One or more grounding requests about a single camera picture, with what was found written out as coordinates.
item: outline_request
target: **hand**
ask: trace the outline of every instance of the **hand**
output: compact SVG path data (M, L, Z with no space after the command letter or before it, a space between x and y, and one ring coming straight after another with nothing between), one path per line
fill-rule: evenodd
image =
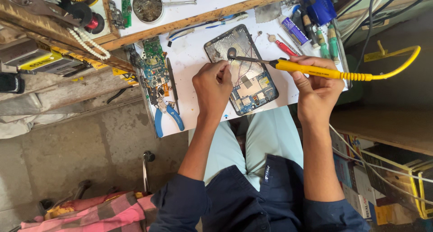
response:
M199 118L218 120L233 90L230 64L226 60L206 63L192 78L200 108Z
M290 57L290 61L300 65L314 65L337 70L330 59L300 56ZM290 72L299 90L298 118L303 127L328 127L332 109L344 88L344 81L310 75L299 71Z

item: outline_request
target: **red screwdriver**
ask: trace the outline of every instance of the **red screwdriver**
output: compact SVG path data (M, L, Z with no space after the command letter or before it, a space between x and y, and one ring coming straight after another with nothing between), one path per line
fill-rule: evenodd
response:
M291 48L290 45L285 45L284 43L277 40L275 35L269 35L268 34L268 40L270 42L275 42L277 46L285 53L287 53L289 56L299 56L297 53L295 53L295 49Z

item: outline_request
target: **blue wire cutter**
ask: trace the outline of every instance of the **blue wire cutter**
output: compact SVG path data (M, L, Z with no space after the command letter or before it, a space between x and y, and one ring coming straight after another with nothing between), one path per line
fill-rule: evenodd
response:
M179 129L181 131L183 131L185 129L185 127L184 127L184 123L182 122L182 119L179 116L179 114L172 107L165 104L164 99L160 95L159 92L157 94L160 97L158 97L156 99L157 104L155 104L154 106L156 107L155 129L156 129L156 134L158 135L158 137L161 138L164 136L164 134L162 133L162 126L161 126L161 119L162 119L163 113L164 114L168 113L169 115L171 115L171 117L176 121L177 126L179 126Z

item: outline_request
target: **navy blue jacket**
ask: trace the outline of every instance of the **navy blue jacket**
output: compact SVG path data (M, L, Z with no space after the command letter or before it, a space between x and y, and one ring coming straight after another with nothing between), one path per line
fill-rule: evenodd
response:
M152 198L159 209L149 231L368 231L347 200L315 202L304 197L302 168L268 155L258 192L233 165L205 187L203 181L176 175Z

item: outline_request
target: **person's right hand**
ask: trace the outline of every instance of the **person's right hand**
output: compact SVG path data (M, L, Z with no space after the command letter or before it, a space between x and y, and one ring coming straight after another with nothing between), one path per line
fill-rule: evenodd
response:
M290 61L300 65L314 65L337 70L330 59L300 56L290 57ZM298 118L302 126L316 128L327 127L332 109L344 88L344 81L310 75L306 77L300 71L290 72L299 90Z

